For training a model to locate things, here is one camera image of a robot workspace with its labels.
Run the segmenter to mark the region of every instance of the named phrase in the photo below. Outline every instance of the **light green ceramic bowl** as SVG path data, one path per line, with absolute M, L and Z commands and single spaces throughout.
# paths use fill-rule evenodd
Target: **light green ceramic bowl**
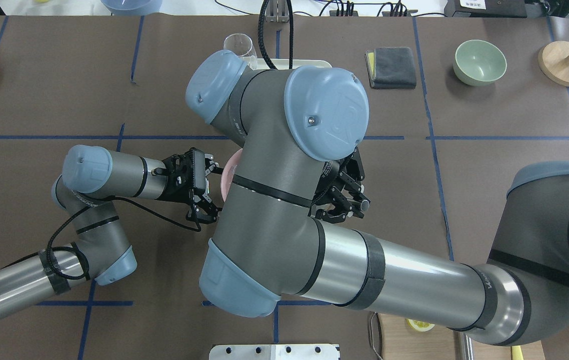
M 455 51 L 453 71 L 461 82 L 472 87 L 493 84 L 507 71 L 507 59 L 494 44 L 470 39 Z

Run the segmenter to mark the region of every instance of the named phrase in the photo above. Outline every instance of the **brown tabletop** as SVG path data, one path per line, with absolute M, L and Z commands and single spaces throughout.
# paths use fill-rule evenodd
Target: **brown tabletop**
M 415 89 L 367 86 L 371 117 L 360 152 L 372 205 L 346 227 L 481 264 L 515 173 L 569 160 L 569 89 L 547 79 L 536 60 L 552 38 L 569 40 L 569 20 L 296 16 L 294 23 L 296 59 L 326 60 L 365 83 L 365 51 L 414 52 Z M 0 268 L 42 249 L 67 218 L 50 189 L 76 144 L 156 159 L 195 146 L 227 161 L 237 146 L 186 107 L 184 92 L 233 33 L 255 40 L 257 16 L 0 17 Z M 472 88 L 453 75 L 454 51 L 468 39 L 504 52 L 499 82 Z M 289 27 L 268 24 L 265 43 L 272 57 L 286 58 Z M 220 205 L 219 180 L 210 178 Z M 187 211 L 142 203 L 175 219 Z M 316 342 L 340 344 L 346 360 L 375 358 L 366 312 L 295 296 L 257 319 L 204 306 L 198 276 L 215 226 L 193 233 L 126 203 L 117 209 L 138 269 L 1 320 L 0 358 L 204 360 L 216 344 Z M 73 240 L 65 231 L 57 241 Z M 543 347 L 548 360 L 569 358 L 569 328 Z

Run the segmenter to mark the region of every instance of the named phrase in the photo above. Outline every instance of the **white label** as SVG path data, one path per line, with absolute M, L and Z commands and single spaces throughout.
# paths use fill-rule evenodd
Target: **white label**
M 470 9 L 487 9 L 487 5 L 485 5 L 484 0 L 460 0 L 460 6 Z

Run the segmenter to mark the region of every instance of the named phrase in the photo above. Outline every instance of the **lemon slice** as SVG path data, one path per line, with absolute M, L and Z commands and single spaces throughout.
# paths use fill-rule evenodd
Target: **lemon slice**
M 430 331 L 431 329 L 434 328 L 434 326 L 436 326 L 433 323 L 428 323 L 428 322 L 414 320 L 414 319 L 406 319 L 406 323 L 408 323 L 408 325 L 411 326 L 411 328 L 413 328 L 413 330 L 420 331 L 420 332 Z

